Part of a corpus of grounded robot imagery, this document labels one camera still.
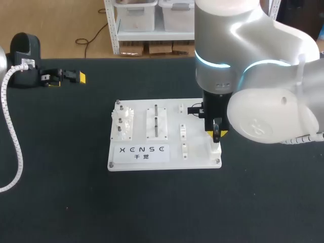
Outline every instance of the black cable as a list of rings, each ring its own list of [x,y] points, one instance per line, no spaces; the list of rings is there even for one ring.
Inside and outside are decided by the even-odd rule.
[[[201,103],[195,103],[195,104],[192,105],[192,107],[194,107],[195,105],[200,105],[200,104],[201,104]]]
[[[99,9],[98,10],[98,13],[99,14],[105,14],[106,13],[106,10],[105,9]],[[108,25],[108,23],[106,23],[104,26],[101,27],[101,29],[96,33],[95,37],[92,38],[91,41],[88,41],[87,39],[85,38],[79,38],[79,39],[76,39],[75,40],[75,43],[78,44],[78,45],[86,45],[86,48],[85,48],[85,58],[87,58],[87,49],[88,49],[88,46],[91,42],[93,42],[95,40],[95,38],[97,38],[97,36],[99,35],[99,33]]]

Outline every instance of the metal shelf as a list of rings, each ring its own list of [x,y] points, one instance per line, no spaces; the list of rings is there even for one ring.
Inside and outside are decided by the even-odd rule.
[[[111,45],[114,54],[119,54],[119,41],[181,41],[194,40],[194,33],[166,32],[164,29],[162,12],[156,12],[155,30],[151,32],[125,32],[120,25],[120,19],[115,21],[114,0],[104,0]],[[270,8],[270,17],[277,18],[281,0],[273,0]]]

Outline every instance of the white board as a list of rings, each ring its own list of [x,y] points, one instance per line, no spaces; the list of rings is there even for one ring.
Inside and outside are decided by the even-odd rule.
[[[204,120],[187,114],[188,107],[201,102],[202,99],[120,101],[115,109],[122,105],[134,110],[133,137],[131,141],[110,140],[108,169],[137,171],[220,168],[221,147],[214,151],[211,159],[209,148],[212,138],[205,132]],[[167,135],[163,134],[160,140],[147,138],[148,112],[152,113],[155,104],[159,110],[167,112],[167,115],[161,113],[162,117],[167,117]],[[112,130],[111,138],[116,137],[115,132],[115,129]]]

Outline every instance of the black table surface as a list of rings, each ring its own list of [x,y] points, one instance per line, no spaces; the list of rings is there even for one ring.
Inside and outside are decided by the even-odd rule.
[[[199,98],[193,59],[45,60],[86,85],[9,89],[23,175],[0,194],[0,242],[324,242],[324,143],[231,131],[217,170],[109,172],[116,99]],[[17,160],[0,116],[0,186]]]

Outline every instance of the yellow tag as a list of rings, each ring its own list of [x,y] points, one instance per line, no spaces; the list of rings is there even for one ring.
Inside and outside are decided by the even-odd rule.
[[[59,85],[49,85],[49,87],[61,87],[61,82],[59,82]]]
[[[221,131],[221,138],[225,136],[227,132],[228,131]],[[207,133],[209,134],[209,136],[213,137],[213,131],[208,131]]]
[[[81,84],[85,84],[86,83],[86,76],[82,72],[80,72],[80,83]]]
[[[221,138],[226,135],[228,131],[221,131]]]

